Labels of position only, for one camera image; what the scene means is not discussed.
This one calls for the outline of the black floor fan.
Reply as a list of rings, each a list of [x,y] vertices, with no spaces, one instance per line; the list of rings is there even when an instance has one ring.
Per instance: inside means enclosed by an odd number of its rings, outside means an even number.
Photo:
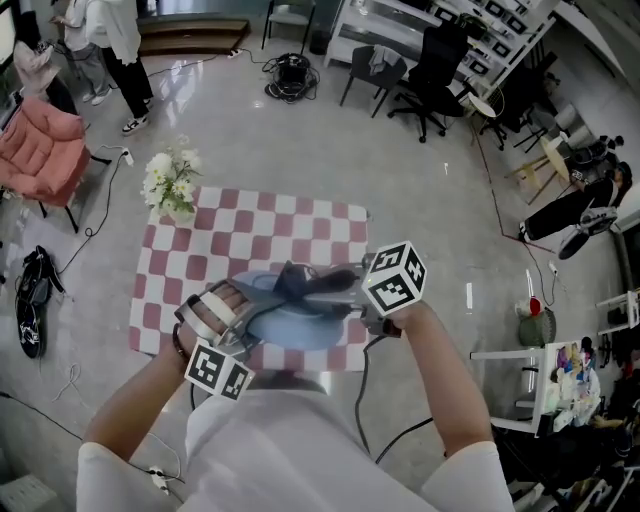
[[[574,256],[591,237],[608,231],[617,217],[617,209],[613,207],[585,209],[574,230],[563,240],[558,258],[567,260]]]

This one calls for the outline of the grey garment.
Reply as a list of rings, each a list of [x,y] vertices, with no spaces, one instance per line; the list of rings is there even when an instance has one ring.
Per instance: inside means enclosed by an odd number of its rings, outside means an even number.
[[[369,60],[369,72],[376,75],[385,70],[386,67],[393,67],[401,58],[395,50],[376,44]]]

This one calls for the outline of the round white side table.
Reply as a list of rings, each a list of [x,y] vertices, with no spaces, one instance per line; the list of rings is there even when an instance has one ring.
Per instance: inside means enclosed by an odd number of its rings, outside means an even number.
[[[487,102],[477,97],[473,93],[469,93],[467,98],[475,111],[482,114],[486,118],[495,119],[497,114],[492,106],[490,106]]]

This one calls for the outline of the red white checkered tablecloth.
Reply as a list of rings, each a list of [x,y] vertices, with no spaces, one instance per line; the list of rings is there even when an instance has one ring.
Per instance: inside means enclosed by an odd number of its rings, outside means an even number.
[[[368,212],[358,205],[268,192],[200,187],[184,223],[151,217],[142,239],[129,320],[131,349],[155,355],[175,310],[205,287],[287,261],[316,269],[355,263],[367,251]]]

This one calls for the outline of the black office chair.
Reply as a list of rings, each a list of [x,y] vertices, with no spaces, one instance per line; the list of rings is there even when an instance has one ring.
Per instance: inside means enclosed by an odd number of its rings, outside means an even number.
[[[414,114],[420,122],[419,142],[426,142],[426,121],[431,121],[438,134],[444,137],[446,126],[438,121],[435,114],[447,118],[461,118],[465,114],[460,103],[467,94],[476,94],[468,82],[462,83],[462,91],[455,95],[449,86],[454,80],[458,66],[469,51],[465,31],[454,22],[443,21],[437,27],[427,27],[423,34],[419,61],[409,71],[408,80],[402,85],[406,92],[398,93],[394,100],[404,101],[407,106],[394,108],[387,117],[396,114]]]

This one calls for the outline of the dark wooden platform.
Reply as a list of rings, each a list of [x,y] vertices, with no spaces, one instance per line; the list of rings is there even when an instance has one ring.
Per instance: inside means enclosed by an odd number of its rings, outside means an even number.
[[[158,19],[139,25],[141,56],[230,55],[250,32],[247,20]]]

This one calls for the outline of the white shelf unit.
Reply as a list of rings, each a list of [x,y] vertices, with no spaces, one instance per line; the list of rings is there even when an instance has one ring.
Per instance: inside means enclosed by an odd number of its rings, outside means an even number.
[[[529,12],[536,17],[534,35],[525,37],[523,48],[511,65],[498,75],[474,75],[463,63],[458,66],[455,79],[469,82],[484,99],[500,87],[509,74],[529,54],[532,48],[555,23],[553,13],[561,0],[519,0],[527,2]],[[426,10],[429,0],[343,0],[337,14],[325,65],[333,61],[350,63],[355,48],[382,45],[395,50],[408,67],[417,64],[427,27],[439,26],[443,21]]]

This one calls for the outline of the round wooden table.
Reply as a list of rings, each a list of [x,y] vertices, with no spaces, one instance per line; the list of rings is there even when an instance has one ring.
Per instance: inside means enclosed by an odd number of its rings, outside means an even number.
[[[506,178],[516,178],[525,182],[525,188],[533,192],[526,200],[528,206],[533,205],[554,180],[569,183],[569,170],[565,158],[559,151],[560,145],[564,142],[563,136],[563,132],[555,138],[542,136],[539,140],[542,154],[506,175]]]

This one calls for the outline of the dark blue cloth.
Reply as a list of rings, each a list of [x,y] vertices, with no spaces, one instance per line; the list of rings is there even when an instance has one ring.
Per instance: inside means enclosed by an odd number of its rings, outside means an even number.
[[[308,264],[287,261],[282,268],[273,291],[290,301],[301,301],[311,296],[344,294],[352,289],[359,275],[351,266],[335,267],[322,272]]]

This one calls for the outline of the person's white shirt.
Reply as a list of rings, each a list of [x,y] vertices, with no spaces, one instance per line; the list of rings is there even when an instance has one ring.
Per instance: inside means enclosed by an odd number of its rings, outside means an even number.
[[[413,493],[366,456],[316,391],[210,398],[190,416],[185,445],[192,490],[179,512],[515,512],[493,440],[447,455]],[[84,442],[77,512],[166,510],[128,461]]]

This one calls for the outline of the white flower bouquet in vase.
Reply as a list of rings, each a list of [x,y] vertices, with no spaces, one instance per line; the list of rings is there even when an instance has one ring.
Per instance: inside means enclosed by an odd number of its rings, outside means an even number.
[[[146,165],[141,196],[155,219],[186,223],[195,215],[196,186],[201,159],[195,149],[169,147]]]

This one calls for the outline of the person's left hand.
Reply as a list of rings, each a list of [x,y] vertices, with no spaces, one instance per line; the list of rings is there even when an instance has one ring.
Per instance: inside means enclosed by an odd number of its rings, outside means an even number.
[[[230,326],[249,306],[248,299],[227,282],[210,290],[205,303],[212,314],[225,326]]]

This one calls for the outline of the big blue plate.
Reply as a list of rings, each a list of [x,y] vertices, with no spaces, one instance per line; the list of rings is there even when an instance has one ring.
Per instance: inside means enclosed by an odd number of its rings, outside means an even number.
[[[273,290],[279,274],[247,271],[229,281],[235,282],[236,289],[242,294],[247,285]],[[345,334],[348,316],[342,319],[313,314],[301,308],[300,301],[289,301],[274,311],[248,321],[247,329],[260,343],[287,350],[320,351],[339,345]]]

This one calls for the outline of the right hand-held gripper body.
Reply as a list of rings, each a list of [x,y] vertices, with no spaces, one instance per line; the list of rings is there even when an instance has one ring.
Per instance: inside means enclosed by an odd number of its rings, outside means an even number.
[[[361,290],[367,303],[360,319],[372,336],[399,338],[389,316],[422,299],[426,267],[410,241],[381,247],[365,262]]]

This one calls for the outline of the dark grey chair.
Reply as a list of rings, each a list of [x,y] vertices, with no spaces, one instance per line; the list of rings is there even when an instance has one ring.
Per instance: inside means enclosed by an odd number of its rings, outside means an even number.
[[[377,88],[377,91],[374,95],[374,98],[378,99],[378,104],[371,114],[372,118],[376,117],[389,93],[401,81],[404,74],[407,72],[407,64],[404,58],[400,55],[401,58],[398,60],[395,66],[386,67],[383,72],[376,75],[371,75],[369,72],[369,60],[371,58],[374,46],[375,45],[367,45],[355,48],[353,50],[349,78],[339,103],[340,106],[343,106],[347,94],[349,93],[355,79],[375,86]]]

